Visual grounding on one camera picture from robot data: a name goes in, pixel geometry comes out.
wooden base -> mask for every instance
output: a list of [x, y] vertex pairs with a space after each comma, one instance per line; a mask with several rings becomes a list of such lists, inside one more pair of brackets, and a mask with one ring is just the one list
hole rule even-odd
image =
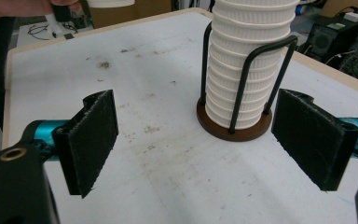
[[272, 120], [272, 112], [261, 114], [260, 120], [252, 127], [242, 130], [235, 130], [235, 133], [229, 133], [227, 128], [223, 128], [214, 123], [206, 114], [205, 105], [197, 102], [197, 118], [201, 126], [211, 135], [230, 142], [246, 142], [256, 139], [267, 131]]

